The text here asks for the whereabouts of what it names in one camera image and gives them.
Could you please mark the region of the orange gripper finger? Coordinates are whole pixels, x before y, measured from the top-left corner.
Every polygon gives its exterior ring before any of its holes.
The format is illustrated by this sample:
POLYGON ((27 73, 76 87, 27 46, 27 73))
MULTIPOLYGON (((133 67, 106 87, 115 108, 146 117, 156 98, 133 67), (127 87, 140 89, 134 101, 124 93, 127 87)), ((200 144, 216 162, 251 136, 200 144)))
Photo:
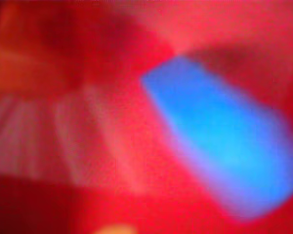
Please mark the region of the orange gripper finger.
POLYGON ((111 224, 92 232, 93 234, 137 234, 136 228, 126 224, 111 224))

